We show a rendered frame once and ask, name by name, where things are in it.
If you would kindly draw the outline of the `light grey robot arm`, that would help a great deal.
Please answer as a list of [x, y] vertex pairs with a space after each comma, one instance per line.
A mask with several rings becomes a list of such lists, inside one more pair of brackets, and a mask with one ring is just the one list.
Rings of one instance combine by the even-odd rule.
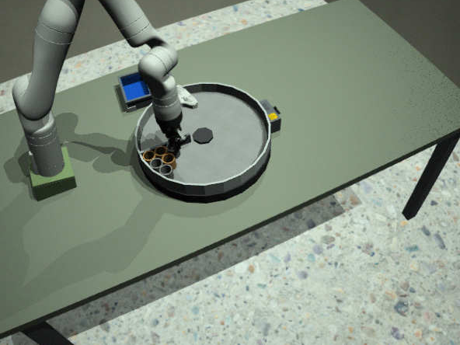
[[[137, 2], [99, 2], [131, 47], [147, 43], [151, 48], [139, 61], [138, 72], [150, 90], [155, 116], [160, 120], [173, 120], [180, 115], [181, 106], [197, 108], [197, 100], [167, 75], [178, 63], [176, 49], [152, 27]], [[52, 177], [64, 168], [51, 107], [84, 3], [85, 0], [46, 1], [33, 38], [32, 75], [19, 78], [12, 88], [35, 175]]]

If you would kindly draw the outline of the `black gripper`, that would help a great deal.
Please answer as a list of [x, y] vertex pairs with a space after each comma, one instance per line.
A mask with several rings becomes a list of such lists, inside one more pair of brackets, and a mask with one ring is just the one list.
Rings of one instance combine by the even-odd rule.
[[183, 119], [182, 110], [181, 110], [180, 115], [173, 120], [160, 120], [155, 116], [155, 120], [157, 124], [159, 125], [162, 133], [166, 134], [166, 137], [168, 138], [169, 146], [170, 147], [173, 146], [173, 150], [175, 152], [180, 150], [181, 144], [185, 143], [185, 141], [188, 139], [188, 136], [186, 134], [182, 134], [181, 132], [182, 128], [180, 126], [180, 123], [182, 119]]

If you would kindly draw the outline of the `grey round turntable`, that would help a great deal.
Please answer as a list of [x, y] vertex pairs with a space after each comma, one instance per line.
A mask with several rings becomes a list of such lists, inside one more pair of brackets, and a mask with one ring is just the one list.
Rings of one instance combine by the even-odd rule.
[[181, 132], [188, 139], [181, 144], [174, 179], [156, 172], [143, 159], [146, 151], [168, 144], [152, 103], [138, 120], [135, 143], [146, 179], [168, 197], [187, 203], [208, 204], [243, 193], [266, 170], [271, 134], [281, 130], [279, 110], [267, 99], [259, 103], [232, 85], [198, 82], [183, 87], [198, 107], [181, 107]]

